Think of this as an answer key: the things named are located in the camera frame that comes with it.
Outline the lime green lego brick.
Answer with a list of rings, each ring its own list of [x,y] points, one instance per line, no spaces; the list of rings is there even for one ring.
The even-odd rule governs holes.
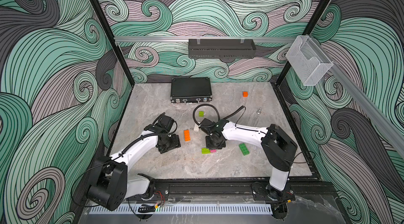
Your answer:
[[[207,155],[207,154],[210,154],[211,151],[210,151],[209,149],[207,149],[207,148],[202,148],[202,149],[201,149],[201,153],[202,153],[203,155]]]

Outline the orange long lego brick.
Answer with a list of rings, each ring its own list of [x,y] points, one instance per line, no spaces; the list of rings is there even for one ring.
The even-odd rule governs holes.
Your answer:
[[[184,141],[190,141],[190,131],[184,130]]]

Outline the dark green long lego brick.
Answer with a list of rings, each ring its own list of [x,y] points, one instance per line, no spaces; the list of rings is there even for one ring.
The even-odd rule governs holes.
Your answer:
[[[247,155],[250,154],[250,152],[249,152],[247,146],[246,146],[244,143],[239,144],[238,146],[239,146],[239,149],[240,149],[240,151],[241,151],[241,153],[242,153],[243,156],[247,156]]]

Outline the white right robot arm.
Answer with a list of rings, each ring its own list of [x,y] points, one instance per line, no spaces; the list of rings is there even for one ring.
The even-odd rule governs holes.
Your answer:
[[[266,188],[269,198],[274,201],[294,200],[287,183],[298,146],[278,125],[249,127],[224,119],[216,123],[204,119],[199,129],[206,134],[208,149],[223,149],[230,140],[261,148],[272,166]]]

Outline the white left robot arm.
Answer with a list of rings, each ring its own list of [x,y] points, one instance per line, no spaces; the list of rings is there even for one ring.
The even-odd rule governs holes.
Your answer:
[[[89,170],[87,199],[111,211],[131,197],[152,199],[155,179],[143,173],[129,179],[128,172],[153,148],[166,153],[179,147],[181,142],[175,133],[143,131],[124,149],[96,160],[95,167]]]

